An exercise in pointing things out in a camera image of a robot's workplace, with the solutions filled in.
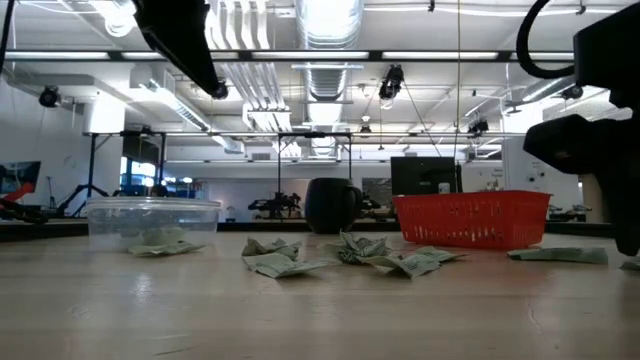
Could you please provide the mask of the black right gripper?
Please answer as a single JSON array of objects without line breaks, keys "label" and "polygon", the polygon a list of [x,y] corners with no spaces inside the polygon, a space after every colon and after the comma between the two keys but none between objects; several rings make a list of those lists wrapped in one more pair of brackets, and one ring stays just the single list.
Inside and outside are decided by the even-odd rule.
[{"label": "black right gripper", "polygon": [[[628,108],[625,120],[588,121],[568,115],[531,127],[524,150],[569,174],[611,172],[640,167],[640,3],[634,3],[576,33],[574,64],[558,70],[538,67],[530,56],[529,35],[542,10],[534,4],[523,20],[523,69],[541,79],[573,76],[578,86],[610,92],[609,102]],[[595,175],[608,209],[620,253],[640,253],[640,178]]]}]

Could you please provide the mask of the red plastic mesh basket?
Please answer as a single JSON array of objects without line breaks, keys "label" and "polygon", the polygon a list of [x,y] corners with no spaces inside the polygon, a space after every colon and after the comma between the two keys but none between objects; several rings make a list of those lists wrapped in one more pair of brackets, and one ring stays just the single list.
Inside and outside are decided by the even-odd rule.
[{"label": "red plastic mesh basket", "polygon": [[393,198],[411,243],[510,251],[542,241],[550,196],[511,190]]}]

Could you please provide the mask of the clear plastic food container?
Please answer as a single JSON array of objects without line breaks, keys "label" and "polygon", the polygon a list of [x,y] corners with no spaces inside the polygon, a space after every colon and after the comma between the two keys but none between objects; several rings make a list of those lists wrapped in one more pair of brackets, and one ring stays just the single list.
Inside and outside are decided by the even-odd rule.
[{"label": "clear plastic food container", "polygon": [[181,242],[205,247],[213,241],[220,213],[221,204],[216,201],[173,197],[92,198],[87,205],[90,246],[95,251],[129,253],[130,247],[144,245],[143,231],[180,227],[186,231]]}]

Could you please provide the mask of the black beam with light strips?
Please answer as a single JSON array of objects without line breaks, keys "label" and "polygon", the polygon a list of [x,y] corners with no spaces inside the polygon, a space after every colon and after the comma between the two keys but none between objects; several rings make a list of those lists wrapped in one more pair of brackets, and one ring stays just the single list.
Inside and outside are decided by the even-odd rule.
[{"label": "black beam with light strips", "polygon": [[[321,50],[219,50],[210,53],[214,62],[515,62],[513,51],[321,51]],[[153,51],[9,50],[10,62],[160,62]]]}]

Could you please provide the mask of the white square pillar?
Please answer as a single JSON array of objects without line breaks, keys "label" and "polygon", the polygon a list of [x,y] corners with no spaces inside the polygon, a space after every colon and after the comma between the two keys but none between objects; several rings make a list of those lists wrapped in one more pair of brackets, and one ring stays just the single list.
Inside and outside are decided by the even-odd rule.
[{"label": "white square pillar", "polygon": [[502,145],[505,186],[509,190],[525,190],[561,196],[580,197],[579,178],[560,172],[523,149],[524,138],[507,138]]}]

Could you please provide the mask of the black background robot arms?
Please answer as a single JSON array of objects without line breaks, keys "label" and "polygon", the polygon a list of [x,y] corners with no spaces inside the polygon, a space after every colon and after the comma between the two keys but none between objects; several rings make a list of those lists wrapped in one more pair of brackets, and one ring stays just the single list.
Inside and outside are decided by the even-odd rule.
[{"label": "black background robot arms", "polygon": [[97,193],[103,197],[109,197],[109,193],[96,187],[95,185],[78,185],[59,205],[55,206],[49,217],[52,219],[64,219],[64,218],[78,218],[81,215],[82,210],[86,206],[86,202],[83,202],[75,211],[67,213],[67,210],[71,203],[81,194],[85,192],[87,196]]},{"label": "black background robot arms", "polygon": [[297,193],[286,195],[276,192],[273,199],[257,199],[248,205],[254,219],[301,218],[301,197]]}]

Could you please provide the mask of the black monitor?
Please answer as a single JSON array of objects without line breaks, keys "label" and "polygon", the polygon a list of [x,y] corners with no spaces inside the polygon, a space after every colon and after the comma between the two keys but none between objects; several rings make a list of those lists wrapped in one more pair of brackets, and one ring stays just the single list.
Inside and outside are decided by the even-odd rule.
[{"label": "black monitor", "polygon": [[453,157],[392,157],[391,186],[396,195],[440,194],[440,183],[450,184],[450,193],[462,191],[461,166]]}]

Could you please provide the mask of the dark mug with green interior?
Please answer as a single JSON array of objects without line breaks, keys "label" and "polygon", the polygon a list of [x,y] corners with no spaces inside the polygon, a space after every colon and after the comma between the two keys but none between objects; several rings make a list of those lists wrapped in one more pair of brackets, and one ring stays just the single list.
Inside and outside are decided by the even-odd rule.
[{"label": "dark mug with green interior", "polygon": [[362,191],[349,179],[312,179],[305,198],[306,223],[316,234],[348,232],[360,217],[362,203]]}]

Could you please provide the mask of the red-orange and black tool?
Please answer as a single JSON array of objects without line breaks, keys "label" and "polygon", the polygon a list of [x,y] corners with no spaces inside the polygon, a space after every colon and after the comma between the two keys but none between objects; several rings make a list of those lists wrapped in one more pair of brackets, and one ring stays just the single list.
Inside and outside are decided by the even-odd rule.
[{"label": "red-orange and black tool", "polygon": [[42,212],[18,203],[23,196],[34,189],[33,183],[25,183],[18,190],[0,197],[0,219],[17,220],[36,225],[47,223],[48,218]]}]

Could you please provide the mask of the silver ceiling air duct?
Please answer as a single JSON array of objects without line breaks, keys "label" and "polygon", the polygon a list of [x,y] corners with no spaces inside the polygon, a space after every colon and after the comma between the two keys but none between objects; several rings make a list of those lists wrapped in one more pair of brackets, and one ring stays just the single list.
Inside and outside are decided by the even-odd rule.
[{"label": "silver ceiling air duct", "polygon": [[[304,50],[356,48],[364,0],[295,0],[296,25]],[[338,125],[347,84],[344,63],[312,64],[304,71],[307,119],[312,129],[332,132]]]}]

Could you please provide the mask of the black background rig frame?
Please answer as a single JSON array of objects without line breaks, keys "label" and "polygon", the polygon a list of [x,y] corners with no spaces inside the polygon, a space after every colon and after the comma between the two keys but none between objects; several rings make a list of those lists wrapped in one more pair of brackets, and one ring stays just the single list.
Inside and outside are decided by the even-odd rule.
[{"label": "black background rig frame", "polygon": [[352,146],[353,146],[353,137],[354,135],[350,132],[323,132],[323,131],[308,131],[308,132],[278,132],[277,136],[277,192],[282,192],[282,157],[281,153],[283,151],[282,147],[282,139],[284,137],[290,137],[292,140],[295,140],[297,137],[304,137],[306,139],[321,139],[321,138],[329,138],[329,137],[344,137],[348,140],[348,176],[349,179],[353,179],[353,170],[352,170]]},{"label": "black background rig frame", "polygon": [[97,145],[97,139],[99,137],[105,137],[105,140],[100,143],[103,145],[112,137],[121,137],[121,138],[142,138],[142,137],[160,137],[161,138],[161,146],[159,150],[159,160],[156,164],[156,176],[154,178],[154,182],[158,185],[162,181],[162,177],[164,175],[164,167],[166,161],[166,145],[168,133],[165,131],[153,131],[149,129],[143,130],[123,130],[120,132],[85,132],[84,136],[88,136],[91,139],[90,142],[90,157],[89,157],[89,167],[88,167],[88,180],[87,180],[87,198],[90,199],[93,195],[93,191],[96,189],[94,186],[94,167],[95,167],[95,156],[96,152],[99,148]]}]

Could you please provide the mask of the dark wall screen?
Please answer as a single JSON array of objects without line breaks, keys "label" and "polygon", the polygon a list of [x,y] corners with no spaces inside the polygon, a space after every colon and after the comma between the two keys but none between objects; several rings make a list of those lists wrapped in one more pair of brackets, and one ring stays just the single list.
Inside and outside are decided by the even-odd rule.
[{"label": "dark wall screen", "polygon": [[33,183],[36,189],[40,169],[40,161],[0,163],[0,195],[14,192],[25,183]]}]

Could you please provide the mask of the black aluminium table frame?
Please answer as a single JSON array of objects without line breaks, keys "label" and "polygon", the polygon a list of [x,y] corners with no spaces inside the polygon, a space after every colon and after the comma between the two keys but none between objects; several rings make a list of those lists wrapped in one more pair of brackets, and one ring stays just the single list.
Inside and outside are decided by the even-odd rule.
[{"label": "black aluminium table frame", "polygon": [[[219,223],[219,232],[310,232],[304,222],[256,222],[256,223]],[[398,223],[360,222],[352,226],[355,232],[399,232]],[[613,238],[614,230],[610,224],[598,223],[555,223],[548,222],[545,232],[549,234],[584,237]],[[55,221],[43,225],[24,222],[0,222],[0,241],[24,241],[60,237],[77,237],[89,234],[85,220]]]}]

